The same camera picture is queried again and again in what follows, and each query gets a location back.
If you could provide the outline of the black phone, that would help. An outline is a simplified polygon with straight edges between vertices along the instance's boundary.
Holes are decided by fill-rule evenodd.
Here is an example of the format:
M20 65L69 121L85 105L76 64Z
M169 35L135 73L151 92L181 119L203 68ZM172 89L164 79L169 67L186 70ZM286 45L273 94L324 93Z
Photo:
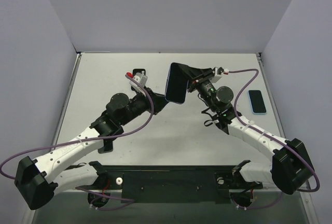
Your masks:
M98 149L98 153L103 154L103 153L108 153L113 151L113 141L115 139L103 139L103 146Z

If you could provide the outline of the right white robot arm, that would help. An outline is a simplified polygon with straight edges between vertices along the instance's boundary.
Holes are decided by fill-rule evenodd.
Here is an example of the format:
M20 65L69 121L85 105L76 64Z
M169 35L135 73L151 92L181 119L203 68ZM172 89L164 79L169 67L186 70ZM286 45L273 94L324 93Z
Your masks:
M267 132L237 111L238 97L226 86L214 87L222 75L230 72L221 67L199 69L179 64L180 73L187 83L187 91L197 91L214 115L211 121L228 135L249 144L269 159L269 163L241 162L233 168L232 182L237 187L248 183L276 185L282 192L300 191L306 181L314 177L312 162L304 143L298 139L287 140Z

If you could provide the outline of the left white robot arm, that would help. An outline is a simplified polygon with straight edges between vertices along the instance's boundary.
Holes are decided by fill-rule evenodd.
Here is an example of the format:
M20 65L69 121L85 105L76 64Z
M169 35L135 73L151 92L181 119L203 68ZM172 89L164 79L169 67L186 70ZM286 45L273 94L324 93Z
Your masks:
M123 137L123 126L148 112L156 115L167 105L163 94L150 88L136 90L130 99L124 93L113 95L101 115L72 141L35 159L21 159L15 175L15 186L29 209L46 205L58 193L79 186L100 189L108 179L107 171L99 162L73 168L75 162L95 151L108 152L113 140Z

